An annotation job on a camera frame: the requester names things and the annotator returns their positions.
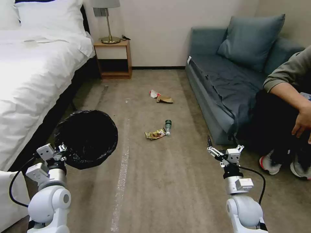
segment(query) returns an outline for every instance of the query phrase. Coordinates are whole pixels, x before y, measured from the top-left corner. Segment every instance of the sofa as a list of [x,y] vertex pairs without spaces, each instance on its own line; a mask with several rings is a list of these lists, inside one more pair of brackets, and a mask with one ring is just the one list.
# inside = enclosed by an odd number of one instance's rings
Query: sofa
[[232,135],[247,139],[256,93],[267,75],[304,48],[278,38],[262,72],[235,64],[217,54],[226,28],[192,28],[186,73],[216,144],[232,144]]

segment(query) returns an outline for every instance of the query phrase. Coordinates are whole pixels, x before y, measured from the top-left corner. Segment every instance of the trash can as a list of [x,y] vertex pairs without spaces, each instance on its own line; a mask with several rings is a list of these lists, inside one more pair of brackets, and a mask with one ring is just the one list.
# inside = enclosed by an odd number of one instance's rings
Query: trash can
[[56,128],[55,145],[64,144],[68,150],[66,163],[80,170],[103,163],[117,143],[115,123],[98,110],[76,111]]

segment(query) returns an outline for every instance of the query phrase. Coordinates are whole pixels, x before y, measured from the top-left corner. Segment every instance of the lamp shade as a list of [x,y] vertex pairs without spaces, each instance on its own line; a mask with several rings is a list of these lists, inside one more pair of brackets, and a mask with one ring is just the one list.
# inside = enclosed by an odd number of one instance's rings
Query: lamp shade
[[120,6],[119,0],[92,0],[93,8],[116,8]]

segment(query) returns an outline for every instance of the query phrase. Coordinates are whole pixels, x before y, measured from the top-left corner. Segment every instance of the white wall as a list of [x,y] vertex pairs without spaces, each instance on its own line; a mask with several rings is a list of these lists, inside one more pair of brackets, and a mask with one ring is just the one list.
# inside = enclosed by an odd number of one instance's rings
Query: white wall
[[311,1],[310,0],[260,0],[256,16],[286,14],[281,36],[301,45],[311,44]]
[[[91,35],[107,36],[105,17],[84,0]],[[232,15],[254,16],[258,0],[120,0],[109,10],[113,36],[131,38],[133,66],[184,66],[192,26],[227,27]]]

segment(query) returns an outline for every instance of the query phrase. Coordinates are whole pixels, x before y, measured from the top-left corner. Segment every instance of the white sneaker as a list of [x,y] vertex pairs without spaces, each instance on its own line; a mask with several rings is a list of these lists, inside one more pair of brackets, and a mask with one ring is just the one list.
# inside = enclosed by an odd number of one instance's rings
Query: white sneaker
[[297,155],[295,156],[294,162],[291,163],[291,171],[297,177],[311,180],[311,167],[309,167],[308,170],[305,171],[301,167],[300,163],[298,163]]
[[267,154],[266,156],[262,156],[259,159],[259,164],[260,164],[261,168],[263,170],[268,171],[270,175],[276,175],[277,173],[279,173],[282,164],[276,164],[274,166],[272,165],[272,161],[270,158],[272,153],[273,153],[273,150],[269,154]]

